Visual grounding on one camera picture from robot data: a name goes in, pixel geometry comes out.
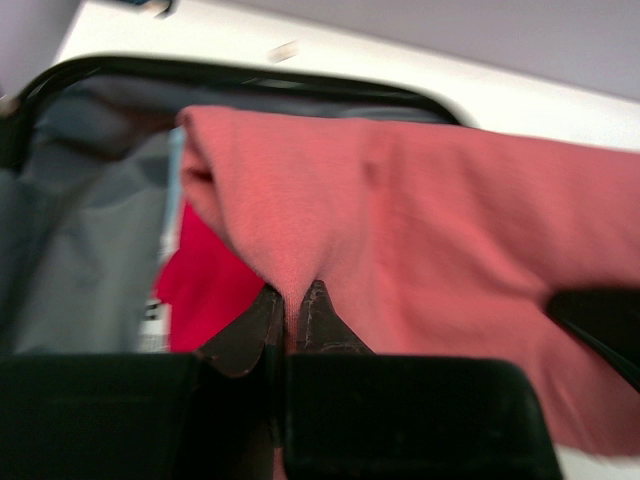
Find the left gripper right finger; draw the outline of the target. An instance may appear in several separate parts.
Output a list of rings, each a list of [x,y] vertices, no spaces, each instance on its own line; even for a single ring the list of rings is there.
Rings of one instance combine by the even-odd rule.
[[[336,313],[326,284],[315,280],[301,304],[296,353],[371,355],[373,351]]]

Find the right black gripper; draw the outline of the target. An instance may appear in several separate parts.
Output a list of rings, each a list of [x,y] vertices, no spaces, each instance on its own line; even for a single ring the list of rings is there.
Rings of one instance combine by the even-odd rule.
[[[639,388],[639,290],[599,287],[552,294],[545,314]]]

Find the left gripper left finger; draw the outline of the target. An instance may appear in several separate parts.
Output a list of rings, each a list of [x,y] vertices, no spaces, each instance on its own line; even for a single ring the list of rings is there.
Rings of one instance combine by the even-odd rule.
[[[242,378],[265,354],[281,350],[284,331],[284,300],[266,285],[243,313],[194,353],[223,376]]]

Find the red cloth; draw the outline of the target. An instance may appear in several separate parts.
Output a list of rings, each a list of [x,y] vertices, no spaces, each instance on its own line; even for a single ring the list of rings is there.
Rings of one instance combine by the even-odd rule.
[[[199,348],[243,313],[264,285],[184,204],[178,250],[155,282],[157,298],[171,307],[169,350]]]

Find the newspaper print cloth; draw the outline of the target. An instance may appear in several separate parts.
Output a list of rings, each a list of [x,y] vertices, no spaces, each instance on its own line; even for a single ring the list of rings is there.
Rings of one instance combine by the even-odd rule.
[[[157,276],[160,276],[162,270],[179,247],[183,211],[180,165],[184,145],[184,129],[181,127],[172,129],[168,137],[168,185],[157,255]],[[141,353],[164,353],[169,350],[168,335],[171,307],[159,300],[156,293],[156,287],[152,286],[139,331],[138,351]]]

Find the salmon pink cloth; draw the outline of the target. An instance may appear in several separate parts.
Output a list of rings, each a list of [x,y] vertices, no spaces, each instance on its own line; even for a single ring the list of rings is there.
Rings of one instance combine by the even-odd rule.
[[[464,127],[191,106],[181,178],[200,218],[286,302],[323,281],[379,353],[522,368],[553,440],[639,452],[639,396],[542,311],[639,283],[639,157]]]

